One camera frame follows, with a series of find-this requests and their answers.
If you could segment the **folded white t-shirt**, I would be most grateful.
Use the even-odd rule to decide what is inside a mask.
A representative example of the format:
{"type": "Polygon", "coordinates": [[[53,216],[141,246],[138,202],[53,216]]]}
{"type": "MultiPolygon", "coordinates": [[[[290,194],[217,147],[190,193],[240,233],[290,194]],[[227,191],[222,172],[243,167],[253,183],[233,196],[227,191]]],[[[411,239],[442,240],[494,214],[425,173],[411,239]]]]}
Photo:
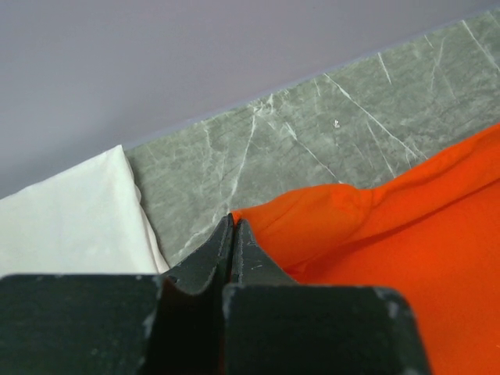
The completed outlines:
{"type": "Polygon", "coordinates": [[[169,269],[123,147],[1,200],[1,275],[169,269]]]}

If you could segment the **orange t-shirt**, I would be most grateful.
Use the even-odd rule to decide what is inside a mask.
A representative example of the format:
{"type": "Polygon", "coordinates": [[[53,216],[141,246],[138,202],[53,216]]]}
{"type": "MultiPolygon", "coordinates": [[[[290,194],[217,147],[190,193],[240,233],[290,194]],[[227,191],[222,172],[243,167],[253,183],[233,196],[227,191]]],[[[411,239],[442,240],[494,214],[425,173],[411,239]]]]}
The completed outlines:
{"type": "Polygon", "coordinates": [[[233,215],[303,284],[400,291],[434,373],[498,373],[498,126],[379,187],[305,187],[233,215]]]}

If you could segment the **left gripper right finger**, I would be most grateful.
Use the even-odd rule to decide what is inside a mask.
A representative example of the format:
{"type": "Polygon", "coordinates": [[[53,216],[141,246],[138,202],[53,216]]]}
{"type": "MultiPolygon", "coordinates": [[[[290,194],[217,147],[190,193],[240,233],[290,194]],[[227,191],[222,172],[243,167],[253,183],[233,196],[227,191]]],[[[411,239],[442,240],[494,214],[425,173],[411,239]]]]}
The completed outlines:
{"type": "Polygon", "coordinates": [[[301,285],[236,227],[223,288],[226,374],[429,374],[415,314],[396,290],[301,285]]]}

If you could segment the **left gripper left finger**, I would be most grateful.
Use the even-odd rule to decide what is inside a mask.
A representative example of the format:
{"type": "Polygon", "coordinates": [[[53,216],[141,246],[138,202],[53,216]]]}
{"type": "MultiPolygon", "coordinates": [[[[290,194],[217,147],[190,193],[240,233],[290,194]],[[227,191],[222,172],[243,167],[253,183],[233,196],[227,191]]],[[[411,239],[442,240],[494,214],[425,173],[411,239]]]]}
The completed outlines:
{"type": "Polygon", "coordinates": [[[214,374],[234,220],[160,275],[1,280],[4,374],[214,374]]]}

